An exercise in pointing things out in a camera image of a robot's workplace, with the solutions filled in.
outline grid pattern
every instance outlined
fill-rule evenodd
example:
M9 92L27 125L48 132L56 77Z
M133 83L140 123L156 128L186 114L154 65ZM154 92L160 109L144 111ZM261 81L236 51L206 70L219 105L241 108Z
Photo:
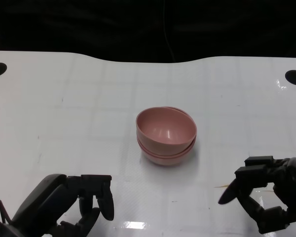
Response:
M11 215L48 174L109 174L115 219L101 216L89 236L259 236L236 201L217 204L224 188L216 187L248 156L296 157L296 86L284 77L296 59L141 64L0 52L0 62L8 66L0 77L0 199ZM135 118L154 106L195 120L187 162L160 167L142 156ZM265 190L252 197L281 204ZM78 219L78 205L62 217ZM296 236L296 225L276 236Z

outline bowl rim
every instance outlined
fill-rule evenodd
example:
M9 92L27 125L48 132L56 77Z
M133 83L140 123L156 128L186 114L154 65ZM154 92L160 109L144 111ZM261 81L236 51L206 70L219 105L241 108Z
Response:
M147 111L147 110L151 110L151 109L166 109L166 110L172 110L172 111L174 110L174 111L176 111L176 112L178 112L178 113L181 113L181 114L183 114L184 116L188 117L188 118L192 121L192 123L194 124L194 127L195 127L195 134L194 134L194 136L193 136L191 139L189 139L187 142L183 142L183 143L172 143L172 144L169 144L169 143L163 143L163 142L158 142L158 141L152 139L151 137L148 137L148 136L145 135L145 134L143 133L143 131L141 131L141 129L138 127L137 120L138 120L138 117L139 117L143 112L145 112L145 111ZM192 119L192 117L191 117L188 113L184 112L184 111L181 110L181 109L178 109L178 108L175 108L175 107L169 107L169 106L151 107L151 108L148 108L148 109L145 109L145 110L141 111L141 112L137 115L137 117L136 117L136 129L137 129L137 130L138 130L138 131L139 131L144 137L146 137L146 138L148 138L148 139L150 139L150 140L152 140L152 141L154 141L154 142L156 142L156 143L159 143L159 144L162 144L162 145L169 145L169 146L178 146L178 145L190 144L190 143L193 142L193 140L196 138L196 134L197 134L197 126L196 126L194 120Z
M194 138L192 143L184 151L182 151L182 152L180 152L178 154L175 154L175 155L172 155L172 156L161 156L161 155L157 155L157 154L154 154L154 153L148 151L147 148L143 146L143 144L140 142L139 138L137 137L137 142L138 142L138 145L140 146L141 150L143 150L148 155L150 155L150 156L152 156L154 158L158 158L158 159L176 159L176 158L179 158L179 157L187 154L194 147L195 141L196 141L196 138Z

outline robotic hand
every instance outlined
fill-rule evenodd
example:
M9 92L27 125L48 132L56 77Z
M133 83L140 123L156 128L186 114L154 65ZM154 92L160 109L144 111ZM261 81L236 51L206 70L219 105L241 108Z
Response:
M237 198L257 222L261 234L286 229L296 222L296 158L249 157L245 165L235 172L236 179L218 203L226 204ZM249 196L253 188L266 187L267 183L274 183L273 190L288 207L286 211L280 206L265 210Z
M21 204L11 220L0 201L0 237L86 237L100 212L107 220L114 218L110 190L111 176L52 174L45 177ZM96 196L99 208L92 208ZM75 225L57 220L79 198L82 218Z

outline bowl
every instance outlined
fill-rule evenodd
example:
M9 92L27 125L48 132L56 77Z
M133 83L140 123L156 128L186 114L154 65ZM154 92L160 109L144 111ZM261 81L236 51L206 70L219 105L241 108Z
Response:
M192 118L190 115L188 115L187 112L185 112L185 111L183 111L183 110L181 110L181 109L178 109L178 108L176 108L176 107L164 106L163 108L169 108L169 109L173 109L173 110L180 111L180 112L182 112L183 114L186 114L187 116L189 116L190 118Z
M136 134L141 144L160 156L184 151L196 137L193 119L179 110L154 107L140 112L136 118Z
M179 154L176 154L174 156L159 156L148 151L137 138L138 145L142 149L144 156L150 161L152 161L153 163L156 163L159 165L165 165L165 166L179 164L184 160L188 159L189 154L191 153L192 148L195 144L195 140L196 139L193 140L193 142L190 144L190 146L187 149L185 149L183 152Z

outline table surface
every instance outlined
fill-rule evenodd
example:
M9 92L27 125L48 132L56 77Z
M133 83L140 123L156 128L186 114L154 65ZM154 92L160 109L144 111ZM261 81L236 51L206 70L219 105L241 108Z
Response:
M0 199L13 216L46 175L108 174L115 219L89 236L260 236L219 186L249 156L296 157L296 59L214 57L177 64L109 62L72 53L0 52ZM174 106L197 124L193 157L152 164L136 141L143 109ZM282 205L272 185L252 197ZM62 216L75 223L78 205ZM266 237L296 236L296 223Z

